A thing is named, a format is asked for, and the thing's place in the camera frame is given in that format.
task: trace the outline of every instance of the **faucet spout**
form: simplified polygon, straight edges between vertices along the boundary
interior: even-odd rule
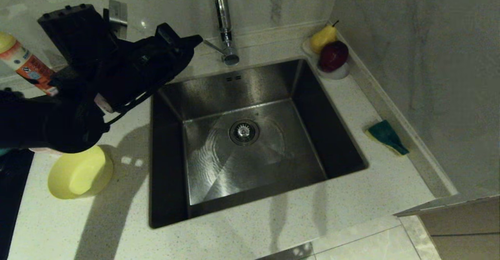
[[[239,63],[239,56],[232,40],[232,25],[228,2],[227,0],[214,1],[217,10],[220,37],[223,43],[223,48],[218,51],[223,54],[222,61],[227,66],[235,66]]]

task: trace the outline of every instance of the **drain strainer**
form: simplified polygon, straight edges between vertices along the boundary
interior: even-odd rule
[[[248,146],[259,138],[259,127],[254,121],[238,120],[231,126],[229,137],[236,145]]]

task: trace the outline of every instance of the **stainless steel sink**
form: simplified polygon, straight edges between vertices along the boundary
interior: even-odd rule
[[[366,168],[305,60],[164,86],[151,165],[154,228]]]

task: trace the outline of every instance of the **yellow bowl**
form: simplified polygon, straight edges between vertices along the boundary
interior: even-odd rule
[[[61,199],[87,197],[102,191],[113,175],[113,162],[99,146],[66,153],[48,175],[48,190]]]

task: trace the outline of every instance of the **backsplash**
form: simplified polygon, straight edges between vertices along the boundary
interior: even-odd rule
[[[128,6],[129,41],[154,34],[163,22],[180,36],[218,36],[213,0],[119,1]],[[16,36],[47,64],[59,65],[64,59],[36,20],[45,12],[80,3],[93,4],[101,13],[108,0],[0,0],[0,30]],[[229,0],[234,34],[327,20],[333,4],[334,0]],[[10,75],[14,72],[0,64],[0,78]]]
[[[499,0],[336,0],[331,21],[461,193],[498,195]]]

